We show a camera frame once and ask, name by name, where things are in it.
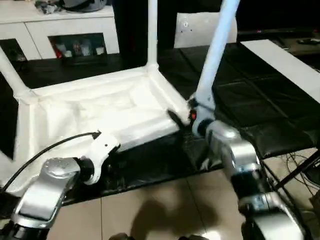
black table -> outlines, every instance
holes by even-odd
[[[171,49],[159,52],[159,69],[188,99],[197,88],[208,47]],[[30,88],[73,81],[137,67],[119,54],[94,57],[88,62],[70,59],[35,60],[15,65]],[[1,150],[12,155],[17,108],[10,88],[0,85]],[[255,147],[263,160],[317,147],[320,105],[290,80],[241,44],[228,44],[216,80],[214,97],[218,119],[236,127]],[[208,148],[202,139],[186,130],[117,153],[105,162],[100,181],[80,184],[67,195],[73,204],[117,194],[147,185],[182,178],[222,167],[212,160],[204,165]],[[2,216],[8,216],[17,199],[2,195]]]

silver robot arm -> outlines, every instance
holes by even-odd
[[[303,240],[301,226],[278,193],[272,191],[252,144],[222,121],[201,118],[198,113],[204,111],[206,108],[197,107],[193,126],[198,126],[196,134],[203,136],[222,160],[238,197],[239,212],[246,218],[243,239],[281,240],[285,236]]]
[[[103,162],[119,146],[115,137],[101,133],[81,158],[47,160],[35,182],[21,197],[0,239],[46,239],[66,193],[79,179],[87,185],[96,183]]]
[[[226,175],[238,197],[239,211],[245,216],[244,239],[302,240],[303,230],[289,208],[273,192],[253,145],[235,128],[217,120],[212,92],[240,0],[224,0],[218,25],[205,59],[200,81],[191,102],[192,132],[205,138],[220,157]]]

white pipe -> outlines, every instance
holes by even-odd
[[[157,64],[157,24],[158,24],[158,0],[148,1],[148,61],[147,66]]]
[[[19,96],[21,93],[28,91],[29,88],[21,80],[20,76],[16,72],[15,68],[10,63],[5,52],[0,47],[0,72],[4,76],[13,90],[14,96]]]
[[[212,86],[226,48],[229,32],[239,2],[240,0],[224,0],[222,3],[218,24],[206,55],[200,81],[195,92],[197,102],[209,109],[215,109]]]

chair leg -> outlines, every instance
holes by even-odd
[[[281,182],[279,182],[275,186],[275,189],[278,190],[278,189],[282,188],[285,184],[287,184],[289,181],[291,181],[297,175],[301,174],[307,168],[312,166],[319,158],[320,158],[320,151],[317,150],[307,160],[305,160],[302,164],[300,164],[294,171],[292,171],[288,176],[286,176]]]

white cabinet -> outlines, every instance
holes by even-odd
[[[0,40],[15,39],[27,60],[41,59],[23,22],[0,24]]]
[[[106,52],[119,52],[115,19],[113,17],[66,19],[27,22],[26,27],[43,59],[52,59],[56,54],[49,37],[79,34],[103,34]]]
[[[49,37],[83,34],[101,34],[106,53],[118,53],[112,6],[88,13],[45,15],[33,2],[0,0],[0,40],[16,39],[27,60],[56,58]]]

